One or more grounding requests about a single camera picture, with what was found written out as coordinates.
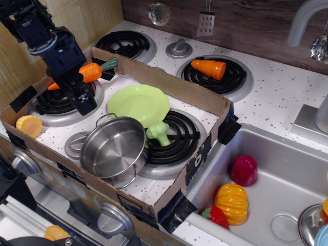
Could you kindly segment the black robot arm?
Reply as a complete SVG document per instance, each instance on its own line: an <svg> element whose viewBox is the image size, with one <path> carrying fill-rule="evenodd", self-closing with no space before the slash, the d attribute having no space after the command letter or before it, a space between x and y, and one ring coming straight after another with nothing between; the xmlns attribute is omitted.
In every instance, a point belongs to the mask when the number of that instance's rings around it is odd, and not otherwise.
<svg viewBox="0 0 328 246"><path fill-rule="evenodd" d="M28 52L47 65L46 74L81 115L96 109L97 103L79 72L86 58L74 35L66 27L57 27L52 15L40 1L1 1L1 22Z"/></svg>

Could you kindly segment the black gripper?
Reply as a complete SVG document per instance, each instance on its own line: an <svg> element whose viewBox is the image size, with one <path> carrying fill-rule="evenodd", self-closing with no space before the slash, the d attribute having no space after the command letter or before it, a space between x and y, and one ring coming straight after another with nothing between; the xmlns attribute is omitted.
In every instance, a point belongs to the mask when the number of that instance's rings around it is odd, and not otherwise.
<svg viewBox="0 0 328 246"><path fill-rule="evenodd" d="M78 112L87 115L96 109L97 103L89 86L81 82L79 70L86 58L75 36L66 27L58 27L51 33L56 37L54 47L42 56L47 65L46 74L52 77L67 98L75 103Z"/></svg>

